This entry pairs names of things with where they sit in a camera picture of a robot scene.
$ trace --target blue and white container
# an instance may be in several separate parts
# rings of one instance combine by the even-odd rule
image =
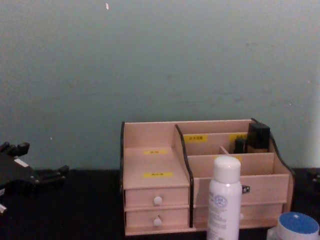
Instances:
[[[268,230],[267,240],[320,240],[319,224],[312,217],[298,212],[286,212],[278,225]]]

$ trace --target wooden desk organizer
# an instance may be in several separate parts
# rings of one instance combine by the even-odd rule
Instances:
[[[257,121],[123,122],[125,236],[206,231],[209,183],[219,155],[238,158],[240,182],[250,186],[242,195],[240,228],[276,226],[279,215],[291,209],[294,172],[282,161],[272,134],[267,153],[230,154],[252,122]]]

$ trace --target black edge trim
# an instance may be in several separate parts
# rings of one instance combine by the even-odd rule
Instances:
[[[187,157],[187,150],[186,150],[186,144],[185,144],[185,139],[184,135],[182,134],[179,126],[176,124],[175,128],[178,130],[178,133],[180,135],[180,140],[182,144],[182,150],[183,150],[183,158],[184,158],[184,163],[186,166],[186,169],[189,173],[189,178],[190,178],[190,207],[189,207],[189,227],[192,228],[194,226],[194,175],[190,169],[188,157]]]
[[[256,123],[262,123],[258,120],[256,120],[255,118],[251,118],[252,121],[256,122]],[[284,160],[282,159],[280,153],[279,153],[279,150],[278,150],[278,147],[277,147],[277,144],[276,144],[276,140],[272,134],[272,132],[270,131],[270,138],[271,138],[271,141],[273,143],[273,146],[274,146],[274,149],[275,149],[275,153],[277,154],[278,158],[280,159],[280,162],[285,166],[286,169],[288,169],[290,171],[290,173],[292,174],[292,178],[293,178],[293,192],[292,192],[292,202],[291,202],[291,208],[290,208],[290,211],[292,211],[293,209],[293,206],[294,206],[294,197],[295,197],[295,186],[296,186],[296,173],[295,171],[293,171],[293,169],[291,167],[289,167],[285,162]]]
[[[122,239],[125,239],[126,235],[126,223],[125,223],[125,206],[124,206],[124,134],[125,134],[125,122],[121,124],[120,135],[120,173],[119,173],[119,195],[121,201],[121,229]]]

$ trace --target blue lid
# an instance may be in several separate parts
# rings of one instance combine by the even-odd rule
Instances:
[[[279,222],[286,229],[299,234],[314,234],[319,230],[319,224],[312,217],[298,212],[283,213]]]

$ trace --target spray bottle cap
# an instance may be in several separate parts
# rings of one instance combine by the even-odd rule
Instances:
[[[213,179],[223,184],[234,184],[240,180],[241,164],[233,156],[218,156],[214,160]]]

